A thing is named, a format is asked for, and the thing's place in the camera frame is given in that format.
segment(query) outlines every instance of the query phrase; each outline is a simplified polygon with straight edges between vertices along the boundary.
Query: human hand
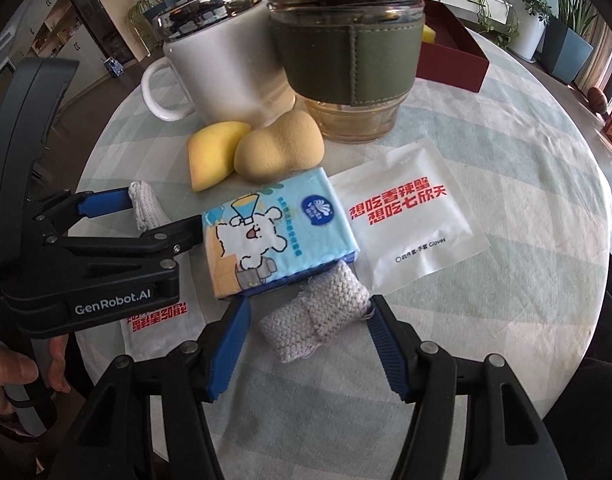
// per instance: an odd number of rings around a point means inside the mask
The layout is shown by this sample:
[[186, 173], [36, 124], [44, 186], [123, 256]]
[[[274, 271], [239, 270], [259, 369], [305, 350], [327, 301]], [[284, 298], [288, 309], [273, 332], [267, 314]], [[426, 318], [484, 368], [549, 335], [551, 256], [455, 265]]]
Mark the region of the human hand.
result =
[[[64, 377], [66, 371], [66, 343], [68, 334], [52, 338], [48, 351], [52, 357], [48, 369], [48, 382], [56, 392], [67, 394], [70, 385]], [[4, 396], [4, 384], [29, 384], [37, 379], [39, 370], [35, 362], [25, 355], [0, 347], [0, 415], [10, 415], [14, 410]]]

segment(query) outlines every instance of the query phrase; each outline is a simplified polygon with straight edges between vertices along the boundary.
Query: yellow object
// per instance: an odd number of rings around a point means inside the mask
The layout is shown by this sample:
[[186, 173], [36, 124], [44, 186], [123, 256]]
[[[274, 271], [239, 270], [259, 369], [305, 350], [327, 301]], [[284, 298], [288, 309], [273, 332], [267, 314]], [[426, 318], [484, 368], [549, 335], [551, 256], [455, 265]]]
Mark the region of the yellow object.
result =
[[293, 170], [309, 170], [324, 158], [324, 139], [306, 112], [291, 110], [250, 132], [235, 152], [235, 171], [251, 182], [276, 182]]
[[435, 36], [437, 36], [437, 33], [432, 28], [428, 27], [428, 25], [424, 24], [422, 41], [426, 43], [435, 43]]
[[208, 189], [233, 172], [237, 145], [250, 130], [250, 124], [227, 121], [192, 134], [188, 139], [188, 162], [193, 191]]

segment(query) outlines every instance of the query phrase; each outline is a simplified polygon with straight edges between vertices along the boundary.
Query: round table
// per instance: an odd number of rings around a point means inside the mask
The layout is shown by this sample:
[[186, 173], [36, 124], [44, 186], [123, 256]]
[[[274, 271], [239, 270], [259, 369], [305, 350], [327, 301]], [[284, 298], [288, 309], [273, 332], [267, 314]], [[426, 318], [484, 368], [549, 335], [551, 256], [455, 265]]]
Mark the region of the round table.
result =
[[[544, 416], [595, 329], [608, 270], [610, 190], [557, 101], [508, 54], [476, 38], [490, 60], [479, 93], [418, 79], [388, 136], [372, 144], [326, 141], [322, 165], [333, 175], [422, 137], [436, 144], [491, 246], [387, 300], [422, 339], [455, 356], [504, 355]], [[170, 71], [157, 73], [151, 85], [164, 106], [185, 102]], [[195, 115], [160, 121], [135, 89], [103, 131], [79, 189], [146, 180], [173, 220], [254, 190], [233, 175], [192, 192], [185, 143], [201, 126]], [[71, 234], [138, 233], [132, 212], [124, 211], [79, 222]], [[218, 319], [227, 304], [212, 297], [203, 248], [194, 248], [190, 260], [206, 322]], [[389, 390], [365, 324], [289, 364], [277, 360], [257, 328], [297, 290], [253, 299], [251, 329], [230, 387], [206, 405], [225, 478], [390, 478], [411, 406]], [[124, 351], [119, 322], [80, 332], [77, 341], [93, 381]], [[446, 478], [459, 472], [464, 400], [458, 406]], [[153, 439], [166, 456], [157, 403]]]

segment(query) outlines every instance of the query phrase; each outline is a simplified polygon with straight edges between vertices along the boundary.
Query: red box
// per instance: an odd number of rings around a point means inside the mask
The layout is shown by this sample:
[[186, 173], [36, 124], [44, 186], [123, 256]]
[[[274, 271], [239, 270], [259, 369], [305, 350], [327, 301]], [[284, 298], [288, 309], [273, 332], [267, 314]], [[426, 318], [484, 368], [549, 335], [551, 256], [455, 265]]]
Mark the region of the red box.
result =
[[417, 77], [479, 92], [490, 64], [475, 39], [444, 4], [425, 0], [426, 25], [437, 36], [422, 43]]

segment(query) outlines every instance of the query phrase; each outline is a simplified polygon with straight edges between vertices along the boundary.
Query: glass tumbler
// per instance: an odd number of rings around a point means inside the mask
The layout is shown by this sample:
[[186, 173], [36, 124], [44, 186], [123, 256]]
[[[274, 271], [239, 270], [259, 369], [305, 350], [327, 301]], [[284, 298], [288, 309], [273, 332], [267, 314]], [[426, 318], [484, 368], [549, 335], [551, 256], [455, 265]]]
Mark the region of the glass tumbler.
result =
[[288, 81], [322, 133], [369, 142], [393, 128], [413, 86], [422, 0], [268, 0]]

